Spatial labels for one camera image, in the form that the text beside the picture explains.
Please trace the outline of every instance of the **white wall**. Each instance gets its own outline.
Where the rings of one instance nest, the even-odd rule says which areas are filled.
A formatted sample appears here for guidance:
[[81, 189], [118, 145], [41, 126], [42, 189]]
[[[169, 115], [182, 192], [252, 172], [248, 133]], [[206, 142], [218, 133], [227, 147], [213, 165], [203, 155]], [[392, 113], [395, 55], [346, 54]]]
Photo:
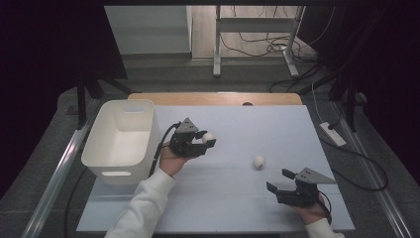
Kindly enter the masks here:
[[190, 53], [191, 8], [106, 6], [121, 55]]

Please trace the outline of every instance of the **white tabletop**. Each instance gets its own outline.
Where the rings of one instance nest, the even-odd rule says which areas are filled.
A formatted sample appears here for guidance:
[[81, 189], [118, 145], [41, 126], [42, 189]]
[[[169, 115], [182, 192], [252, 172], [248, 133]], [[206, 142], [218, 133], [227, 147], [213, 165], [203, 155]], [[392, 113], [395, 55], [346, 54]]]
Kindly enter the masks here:
[[[306, 106], [156, 106], [160, 134], [186, 117], [211, 132], [216, 146], [176, 175], [156, 233], [280, 233], [304, 230], [299, 215], [265, 188], [294, 190], [282, 169], [305, 167], [334, 178]], [[253, 159], [265, 157], [262, 170]], [[135, 185], [97, 179], [77, 231], [105, 232], [133, 197]], [[333, 206], [335, 230], [355, 229], [336, 184], [320, 184]]]

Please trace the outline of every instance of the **table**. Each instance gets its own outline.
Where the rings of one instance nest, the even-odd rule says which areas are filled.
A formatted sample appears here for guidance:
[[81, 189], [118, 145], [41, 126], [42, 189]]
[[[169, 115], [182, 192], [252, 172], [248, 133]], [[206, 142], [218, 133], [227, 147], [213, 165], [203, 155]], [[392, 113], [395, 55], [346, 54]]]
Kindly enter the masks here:
[[[205, 127], [202, 129], [219, 138], [205, 157], [186, 164], [176, 176], [178, 184], [169, 195], [156, 233], [304, 230], [299, 215], [277, 204], [275, 196], [265, 189], [265, 182], [270, 181], [282, 189], [294, 190], [294, 181], [282, 177], [281, 169], [298, 173], [307, 166], [333, 177], [306, 106], [296, 94], [140, 93], [129, 99], [150, 99], [155, 103], [161, 132], [165, 131], [164, 125], [188, 115], [196, 126]], [[242, 106], [245, 102], [255, 106]], [[252, 166], [255, 155], [267, 159], [261, 171]], [[113, 186], [97, 179], [77, 231], [108, 230], [135, 188], [135, 184]], [[337, 185], [320, 184], [319, 188], [334, 206], [332, 227], [354, 229]]]

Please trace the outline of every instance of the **person's left hand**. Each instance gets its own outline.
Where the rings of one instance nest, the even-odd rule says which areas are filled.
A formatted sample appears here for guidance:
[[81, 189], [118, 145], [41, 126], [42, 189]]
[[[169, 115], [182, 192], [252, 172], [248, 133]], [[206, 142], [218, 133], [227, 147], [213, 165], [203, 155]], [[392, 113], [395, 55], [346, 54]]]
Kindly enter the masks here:
[[191, 159], [196, 157], [183, 158], [176, 155], [169, 147], [169, 143], [163, 144], [160, 150], [159, 167], [167, 175], [173, 177], [178, 174], [182, 167]]

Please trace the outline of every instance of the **white plastic bin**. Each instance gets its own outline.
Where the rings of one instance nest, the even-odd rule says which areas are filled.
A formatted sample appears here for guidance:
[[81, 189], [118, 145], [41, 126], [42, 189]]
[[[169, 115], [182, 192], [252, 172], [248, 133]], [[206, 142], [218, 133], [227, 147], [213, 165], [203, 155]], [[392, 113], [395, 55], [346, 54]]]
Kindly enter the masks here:
[[93, 123], [81, 161], [107, 184], [137, 184], [148, 178], [159, 136], [151, 101], [109, 101]]

